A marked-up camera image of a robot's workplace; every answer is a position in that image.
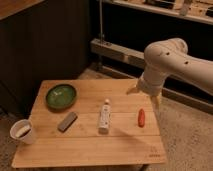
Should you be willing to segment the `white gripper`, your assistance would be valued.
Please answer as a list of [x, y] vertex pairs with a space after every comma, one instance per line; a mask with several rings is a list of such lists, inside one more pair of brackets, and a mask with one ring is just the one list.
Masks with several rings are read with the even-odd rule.
[[151, 98], [152, 106], [154, 113], [156, 115], [160, 114], [160, 107], [161, 107], [161, 96], [159, 95], [162, 91], [164, 85], [163, 79], [149, 79], [146, 78], [145, 75], [142, 75], [136, 84], [136, 86], [130, 87], [126, 94], [134, 94], [139, 93], [139, 91], [142, 91], [150, 96], [153, 96]]

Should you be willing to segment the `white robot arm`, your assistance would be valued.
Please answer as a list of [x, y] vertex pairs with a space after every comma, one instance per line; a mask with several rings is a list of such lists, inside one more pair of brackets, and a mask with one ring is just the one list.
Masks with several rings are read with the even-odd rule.
[[181, 38], [149, 44], [144, 50], [144, 61], [144, 72], [127, 94], [140, 91], [151, 97], [162, 94], [213, 115], [213, 104], [164, 88], [165, 80], [173, 75], [213, 96], [213, 61], [188, 55], [187, 43]]

